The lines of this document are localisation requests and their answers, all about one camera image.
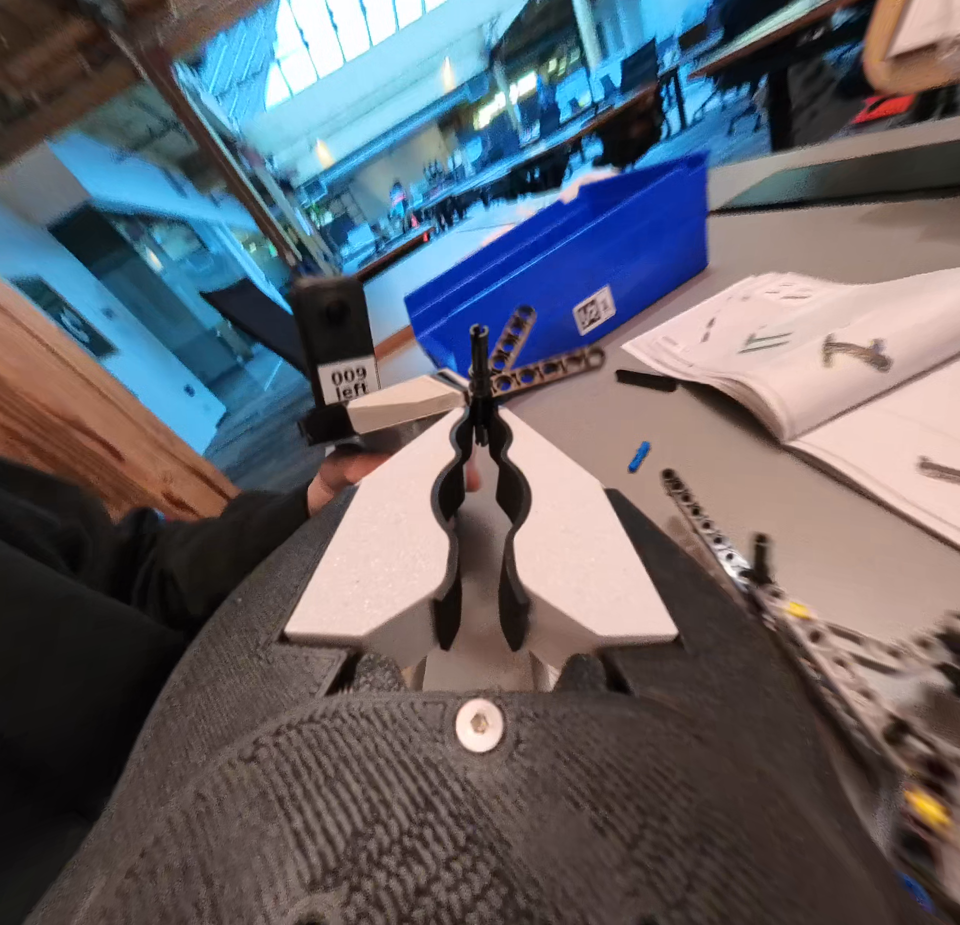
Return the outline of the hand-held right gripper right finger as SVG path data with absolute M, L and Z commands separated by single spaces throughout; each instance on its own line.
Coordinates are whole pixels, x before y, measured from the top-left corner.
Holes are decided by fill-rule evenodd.
M 492 417 L 488 451 L 510 522 L 498 590 L 510 649 L 674 642 L 677 626 L 602 483 L 510 411 Z

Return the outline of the person's left hand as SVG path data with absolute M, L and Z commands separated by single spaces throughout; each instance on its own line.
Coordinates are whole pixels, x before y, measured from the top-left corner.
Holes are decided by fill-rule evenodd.
M 330 451 L 318 466 L 317 474 L 303 490 L 291 509 L 297 513 L 296 526 L 317 516 L 349 487 L 358 485 L 393 459 L 392 452 L 364 451 L 342 446 Z

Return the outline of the black toy axle pin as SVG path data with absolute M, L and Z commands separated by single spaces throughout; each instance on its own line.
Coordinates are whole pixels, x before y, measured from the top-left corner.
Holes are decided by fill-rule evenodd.
M 489 432 L 495 411 L 489 363 L 489 329 L 482 324 L 470 327 L 471 366 L 469 371 L 469 417 L 475 443 L 489 446 Z

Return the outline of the person's black clothed torso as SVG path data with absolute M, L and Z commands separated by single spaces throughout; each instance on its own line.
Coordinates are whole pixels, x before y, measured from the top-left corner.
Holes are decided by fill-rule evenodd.
M 107 806 L 184 632 L 139 596 L 165 525 L 2 459 L 2 923 L 22 923 Z

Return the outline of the person's left forearm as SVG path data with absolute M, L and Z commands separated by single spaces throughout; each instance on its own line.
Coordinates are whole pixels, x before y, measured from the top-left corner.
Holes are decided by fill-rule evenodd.
M 114 526 L 109 595 L 193 637 L 308 518 L 306 486 L 283 493 L 246 491 L 220 515 L 192 522 L 136 509 Z

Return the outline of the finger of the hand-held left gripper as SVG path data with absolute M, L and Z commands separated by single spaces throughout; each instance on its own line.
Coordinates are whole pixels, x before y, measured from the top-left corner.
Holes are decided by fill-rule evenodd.
M 467 403 L 467 380 L 457 374 L 405 379 L 351 401 L 346 416 L 354 432 L 379 432 L 443 417 Z

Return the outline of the long wooden table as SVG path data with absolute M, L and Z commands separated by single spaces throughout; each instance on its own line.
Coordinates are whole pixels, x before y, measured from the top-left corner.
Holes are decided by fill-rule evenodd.
M 726 67 L 736 64 L 760 50 L 771 47 L 786 37 L 813 28 L 837 11 L 865 0 L 790 0 L 770 16 L 752 25 L 730 42 L 704 55 L 691 68 L 689 79 L 717 76 Z

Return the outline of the grey angled toy beam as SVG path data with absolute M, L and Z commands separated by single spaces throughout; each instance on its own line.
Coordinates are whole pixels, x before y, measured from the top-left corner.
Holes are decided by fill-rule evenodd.
M 606 362 L 605 352 L 586 345 L 558 355 L 519 365 L 522 350 L 536 325 L 537 313 L 528 305 L 516 306 L 488 353 L 493 398 L 530 391 L 570 377 L 596 371 Z

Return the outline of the partly built toy model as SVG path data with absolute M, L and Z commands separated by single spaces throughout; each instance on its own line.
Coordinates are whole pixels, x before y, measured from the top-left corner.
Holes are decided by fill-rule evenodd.
M 918 900 L 958 923 L 958 613 L 898 641 L 823 619 L 777 582 L 767 535 L 743 554 L 676 471 L 659 476 L 709 568 L 766 627 L 851 752 L 893 785 L 894 862 Z

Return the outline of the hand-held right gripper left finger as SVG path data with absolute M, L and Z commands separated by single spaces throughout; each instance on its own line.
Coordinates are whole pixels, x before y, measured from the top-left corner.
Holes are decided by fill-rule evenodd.
M 447 651 L 462 616 L 455 518 L 474 446 L 466 406 L 357 485 L 283 634 L 355 652 Z

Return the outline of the blue bin with label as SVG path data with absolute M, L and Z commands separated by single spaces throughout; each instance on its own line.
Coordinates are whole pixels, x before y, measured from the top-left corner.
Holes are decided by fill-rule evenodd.
M 535 312 L 521 366 L 597 343 L 707 267 L 708 164 L 637 168 L 516 224 L 405 297 L 418 345 L 465 375 L 471 326 L 495 341 L 520 306 Z

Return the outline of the open instruction booklet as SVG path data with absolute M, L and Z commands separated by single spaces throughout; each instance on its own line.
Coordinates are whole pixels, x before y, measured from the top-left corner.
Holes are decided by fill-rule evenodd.
M 782 446 L 959 543 L 959 270 L 747 277 L 624 344 L 719 391 Z

